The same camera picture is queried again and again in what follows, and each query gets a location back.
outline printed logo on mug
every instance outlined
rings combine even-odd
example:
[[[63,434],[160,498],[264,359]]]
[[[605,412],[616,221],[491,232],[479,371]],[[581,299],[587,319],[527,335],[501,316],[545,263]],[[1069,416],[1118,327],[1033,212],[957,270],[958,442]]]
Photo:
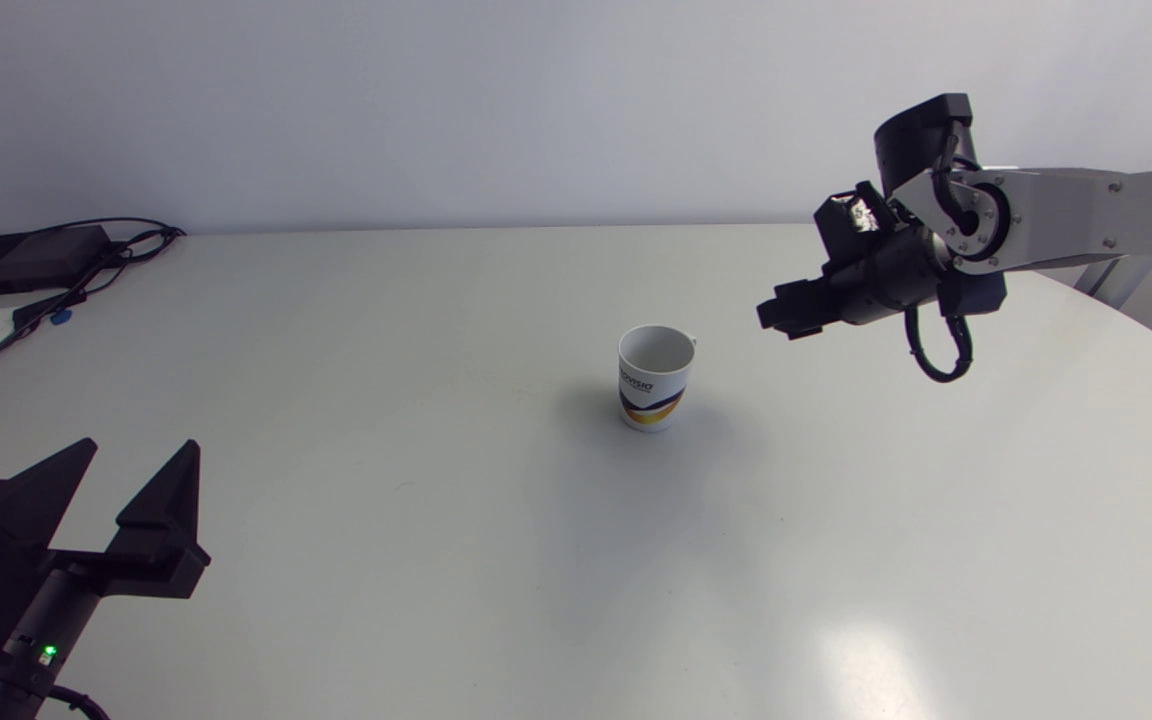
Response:
[[[696,340],[666,325],[641,325],[621,336],[621,419],[631,429],[660,432],[682,401]]]

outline black cable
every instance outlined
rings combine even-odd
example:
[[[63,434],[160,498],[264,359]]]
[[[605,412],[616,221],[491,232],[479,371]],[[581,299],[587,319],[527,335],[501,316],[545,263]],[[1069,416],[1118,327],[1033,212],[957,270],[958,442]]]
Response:
[[[109,715],[106,715],[105,711],[99,705],[96,705],[96,700],[84,696],[82,692],[60,685],[51,685],[47,697],[54,698],[54,700],[68,702],[69,710],[77,710],[90,720],[109,720]]]
[[[972,366],[972,333],[968,331],[968,320],[963,314],[950,314],[945,318],[945,324],[950,328],[950,338],[958,348],[958,359],[954,363],[954,369],[946,373],[945,370],[932,365],[927,359],[927,353],[923,351],[923,340],[918,329],[918,308],[910,306],[905,310],[905,340],[909,340],[909,353],[918,361],[918,366],[937,382],[954,382]]]
[[[31,232],[28,234],[37,234],[43,232],[58,232],[58,229],[79,227],[79,225],[113,223],[113,222],[151,223],[156,226],[156,229],[137,234],[137,236],[134,236],[132,240],[114,243],[113,251],[106,253],[104,258],[97,262],[97,264],[93,265],[92,268],[89,270],[88,273],[84,274],[83,278],[79,279],[77,283],[74,283],[74,287],[70,287],[68,291],[61,293],[61,295],[56,296],[55,302],[52,302],[52,304],[45,306],[45,309],[43,309],[40,313],[33,316],[33,318],[26,320],[26,323],[21,323],[20,326],[12,334],[9,334],[8,338],[5,338],[3,341],[0,341],[0,353],[6,350],[6,348],[13,346],[15,342],[23,340],[23,338],[28,338],[29,334],[31,334],[35,329],[37,329],[38,324],[40,324],[41,319],[46,318],[47,314],[55,313],[56,311],[65,309],[65,306],[69,306],[73,303],[74,297],[78,296],[78,293],[86,291],[88,283],[91,283],[92,279],[96,278],[97,274],[101,273],[103,270],[119,268],[119,272],[116,272],[114,276],[109,279],[108,282],[101,285],[100,287],[97,287],[96,288],[97,291],[105,290],[105,288],[108,288],[109,285],[113,285],[114,281],[116,281],[119,275],[122,274],[123,270],[127,268],[129,264],[145,263],[147,260],[154,259],[160,252],[166,250],[166,247],[172,245],[172,242],[174,242],[175,240],[177,240],[177,237],[183,236],[183,234],[185,234],[183,229],[180,229],[177,227],[172,227],[172,225],[168,223],[159,222],[159,220],[151,220],[146,218],[134,218],[134,217],[111,217],[111,218],[93,218],[90,220],[76,220],[76,222],[71,223],[51,225],[51,227],[40,228],[37,229],[37,232]],[[160,236],[162,238],[159,245],[154,247],[154,249],[147,250],[146,252],[141,252],[141,255],[134,255],[132,251],[129,250],[131,249],[132,245],[136,245],[136,243],[145,242],[154,236]]]
[[[935,196],[935,204],[957,225],[958,232],[973,234],[980,227],[980,219],[972,211],[963,210],[950,190],[950,169],[954,169],[954,151],[957,146],[958,136],[954,132],[954,127],[950,127],[945,134],[945,147],[940,158],[937,158],[935,167],[932,168],[932,195]]]
[[[954,156],[954,161],[970,170],[978,170],[980,168],[980,164],[972,158],[968,158],[968,156]]]
[[[131,255],[132,255],[131,250],[124,250],[122,255],[123,263],[118,266],[118,270],[115,270],[114,275],[111,276],[108,281],[105,281],[104,283],[100,283],[97,287],[90,288],[90,290],[88,290],[88,296],[91,297],[92,295],[96,295],[98,291],[105,290],[105,288],[108,288],[111,285],[114,285],[114,282],[118,281],[120,275],[122,275],[126,272],[126,270],[128,270],[129,266],[131,266],[131,263],[126,262],[128,258],[131,258]]]

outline power adapter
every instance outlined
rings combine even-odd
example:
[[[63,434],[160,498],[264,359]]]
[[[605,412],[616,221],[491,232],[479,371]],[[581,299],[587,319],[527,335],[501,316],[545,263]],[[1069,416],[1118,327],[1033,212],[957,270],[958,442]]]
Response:
[[[74,287],[111,247],[100,225],[0,234],[0,295]]]

